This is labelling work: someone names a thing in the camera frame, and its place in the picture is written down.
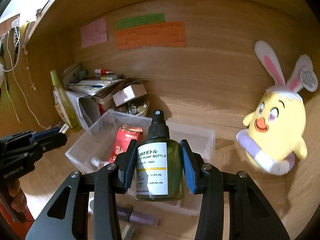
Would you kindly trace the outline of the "black purple spray bottle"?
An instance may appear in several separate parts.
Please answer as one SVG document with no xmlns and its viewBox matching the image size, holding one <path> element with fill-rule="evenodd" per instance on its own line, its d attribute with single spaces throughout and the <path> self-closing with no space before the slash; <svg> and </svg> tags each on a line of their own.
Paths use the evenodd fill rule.
<svg viewBox="0 0 320 240">
<path fill-rule="evenodd" d="M 154 226 L 158 223 L 156 217 L 137 212 L 131 207 L 117 206 L 117 213 L 119 220 L 133 224 Z"/>
</svg>

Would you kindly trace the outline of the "red snack packet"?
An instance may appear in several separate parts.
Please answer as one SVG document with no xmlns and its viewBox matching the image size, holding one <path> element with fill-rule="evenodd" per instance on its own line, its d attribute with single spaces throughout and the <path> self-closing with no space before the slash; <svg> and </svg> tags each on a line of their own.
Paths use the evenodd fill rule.
<svg viewBox="0 0 320 240">
<path fill-rule="evenodd" d="M 121 126 L 117 131 L 116 139 L 115 139 L 108 162 L 114 163 L 118 154 L 126 152 L 131 140 L 136 140 L 138 142 L 141 142 L 142 139 L 143 139 L 142 128 L 127 126 L 127 125 Z"/>
</svg>

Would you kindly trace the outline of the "dark green pump bottle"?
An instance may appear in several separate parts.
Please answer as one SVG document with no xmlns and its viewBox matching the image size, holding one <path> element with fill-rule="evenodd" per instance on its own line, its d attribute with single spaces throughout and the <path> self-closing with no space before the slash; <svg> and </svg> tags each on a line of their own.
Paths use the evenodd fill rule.
<svg viewBox="0 0 320 240">
<path fill-rule="evenodd" d="M 184 198 L 180 145 L 170 138 L 164 112 L 152 114 L 148 137 L 137 148 L 135 199 L 150 202 Z"/>
</svg>

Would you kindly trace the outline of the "yellow green spray bottle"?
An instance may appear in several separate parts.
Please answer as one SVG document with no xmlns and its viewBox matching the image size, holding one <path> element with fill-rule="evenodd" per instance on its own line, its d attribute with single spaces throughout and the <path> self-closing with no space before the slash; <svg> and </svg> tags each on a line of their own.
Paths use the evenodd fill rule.
<svg viewBox="0 0 320 240">
<path fill-rule="evenodd" d="M 56 70 L 50 71 L 50 77 L 54 87 L 54 98 L 56 98 L 55 107 L 58 114 L 73 132 L 80 131 L 82 127 L 71 101 L 63 88 L 63 85 L 59 81 Z"/>
</svg>

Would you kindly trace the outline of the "clear plastic storage bin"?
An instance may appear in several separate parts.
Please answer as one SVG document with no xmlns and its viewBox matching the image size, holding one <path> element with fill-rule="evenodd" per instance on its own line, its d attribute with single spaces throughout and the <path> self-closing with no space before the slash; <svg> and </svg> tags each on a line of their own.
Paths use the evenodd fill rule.
<svg viewBox="0 0 320 240">
<path fill-rule="evenodd" d="M 188 175 L 186 153 L 192 151 L 211 160 L 215 132 L 196 126 L 168 124 L 163 111 L 151 118 L 107 111 L 66 152 L 68 159 L 82 172 L 91 173 L 111 164 L 110 159 L 119 129 L 127 125 L 142 128 L 144 138 L 133 154 L 133 182 L 128 189 L 135 200 L 155 204 L 170 212 L 198 215 L 202 195 L 194 194 L 193 175 Z"/>
</svg>

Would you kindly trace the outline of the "white paper box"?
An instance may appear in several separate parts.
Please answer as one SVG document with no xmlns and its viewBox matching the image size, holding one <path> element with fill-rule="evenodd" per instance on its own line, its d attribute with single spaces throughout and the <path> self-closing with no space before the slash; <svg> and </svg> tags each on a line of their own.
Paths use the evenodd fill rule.
<svg viewBox="0 0 320 240">
<path fill-rule="evenodd" d="M 92 96 L 78 94 L 69 90 L 66 91 L 66 94 L 73 106 L 81 127 L 85 131 L 88 131 L 101 116 L 97 101 Z"/>
</svg>

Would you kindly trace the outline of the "stack of books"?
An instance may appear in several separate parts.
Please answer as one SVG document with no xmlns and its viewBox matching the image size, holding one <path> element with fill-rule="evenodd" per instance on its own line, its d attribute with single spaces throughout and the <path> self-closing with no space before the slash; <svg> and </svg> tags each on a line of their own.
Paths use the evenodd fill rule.
<svg viewBox="0 0 320 240">
<path fill-rule="evenodd" d="M 123 74 L 99 75 L 95 72 L 90 74 L 78 62 L 65 69 L 62 77 L 65 89 L 92 96 L 97 100 L 104 100 L 124 81 Z"/>
</svg>

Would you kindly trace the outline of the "white fluffy pompom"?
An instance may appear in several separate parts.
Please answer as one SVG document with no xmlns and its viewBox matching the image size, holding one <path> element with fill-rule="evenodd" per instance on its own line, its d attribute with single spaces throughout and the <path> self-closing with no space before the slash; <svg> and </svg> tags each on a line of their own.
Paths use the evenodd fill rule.
<svg viewBox="0 0 320 240">
<path fill-rule="evenodd" d="M 0 88 L 3 85 L 4 81 L 4 69 L 3 69 L 3 64 L 0 63 Z"/>
</svg>

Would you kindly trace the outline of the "red white marker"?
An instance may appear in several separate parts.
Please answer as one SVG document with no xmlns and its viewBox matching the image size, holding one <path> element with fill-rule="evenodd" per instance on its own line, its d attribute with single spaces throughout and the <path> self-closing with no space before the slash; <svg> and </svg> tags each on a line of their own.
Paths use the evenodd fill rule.
<svg viewBox="0 0 320 240">
<path fill-rule="evenodd" d="M 113 72 L 113 71 L 111 71 L 111 70 L 108 70 L 108 69 L 105 69 L 105 68 L 95 69 L 94 72 L 95 72 L 96 74 L 99 74 L 99 75 L 115 74 L 115 72 Z"/>
</svg>

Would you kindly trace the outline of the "yellow chick plush toy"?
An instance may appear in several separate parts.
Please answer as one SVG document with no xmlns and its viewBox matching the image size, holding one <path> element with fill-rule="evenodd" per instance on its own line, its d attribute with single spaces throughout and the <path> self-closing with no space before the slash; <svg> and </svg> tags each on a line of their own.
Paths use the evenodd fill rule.
<svg viewBox="0 0 320 240">
<path fill-rule="evenodd" d="M 265 90 L 257 109 L 242 121 L 246 129 L 236 135 L 249 161 L 264 172 L 283 176 L 292 170 L 295 159 L 305 159 L 303 139 L 306 111 L 299 91 L 314 92 L 318 79 L 310 57 L 300 55 L 289 80 L 284 79 L 278 58 L 265 41 L 255 43 L 254 52 L 274 80 Z"/>
</svg>

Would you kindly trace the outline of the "bowl of small items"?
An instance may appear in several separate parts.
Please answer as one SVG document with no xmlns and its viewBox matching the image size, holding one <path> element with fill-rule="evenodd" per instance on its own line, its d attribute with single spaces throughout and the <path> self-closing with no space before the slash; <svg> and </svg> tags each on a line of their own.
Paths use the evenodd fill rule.
<svg viewBox="0 0 320 240">
<path fill-rule="evenodd" d="M 131 115 L 146 116 L 148 108 L 149 101 L 147 99 L 136 99 L 117 107 L 117 111 Z"/>
</svg>

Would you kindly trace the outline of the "small white cardboard box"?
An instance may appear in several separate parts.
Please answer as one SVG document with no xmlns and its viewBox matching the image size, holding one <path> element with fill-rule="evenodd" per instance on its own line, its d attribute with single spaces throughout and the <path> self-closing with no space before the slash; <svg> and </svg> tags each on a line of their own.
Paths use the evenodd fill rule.
<svg viewBox="0 0 320 240">
<path fill-rule="evenodd" d="M 146 94 L 147 91 L 143 84 L 130 85 L 114 94 L 113 100 L 115 106 L 118 107 Z"/>
</svg>

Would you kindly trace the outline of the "pink sticky note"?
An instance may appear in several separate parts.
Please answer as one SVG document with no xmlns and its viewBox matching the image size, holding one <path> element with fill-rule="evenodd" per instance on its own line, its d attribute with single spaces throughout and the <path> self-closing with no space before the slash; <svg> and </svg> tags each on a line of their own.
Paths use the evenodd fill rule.
<svg viewBox="0 0 320 240">
<path fill-rule="evenodd" d="M 107 25 L 105 18 L 95 20 L 80 29 L 81 48 L 95 46 L 97 44 L 107 42 Z"/>
</svg>

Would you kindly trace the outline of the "orange sticky note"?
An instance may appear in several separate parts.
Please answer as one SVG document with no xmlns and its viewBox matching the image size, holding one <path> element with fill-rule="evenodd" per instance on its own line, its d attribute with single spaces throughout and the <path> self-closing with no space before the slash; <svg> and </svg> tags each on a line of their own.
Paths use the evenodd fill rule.
<svg viewBox="0 0 320 240">
<path fill-rule="evenodd" d="M 140 25 L 116 31 L 116 49 L 186 47 L 184 22 Z"/>
</svg>

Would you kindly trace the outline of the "green sticky note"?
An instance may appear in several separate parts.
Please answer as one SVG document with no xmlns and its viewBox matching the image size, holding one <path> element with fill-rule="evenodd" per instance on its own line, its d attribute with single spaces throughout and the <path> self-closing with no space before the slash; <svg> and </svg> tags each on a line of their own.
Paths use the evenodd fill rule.
<svg viewBox="0 0 320 240">
<path fill-rule="evenodd" d="M 153 23 L 164 23 L 164 13 L 146 14 L 134 17 L 125 18 L 117 22 L 117 30 L 123 30 L 127 28 L 137 27 L 140 25 L 153 24 Z"/>
</svg>

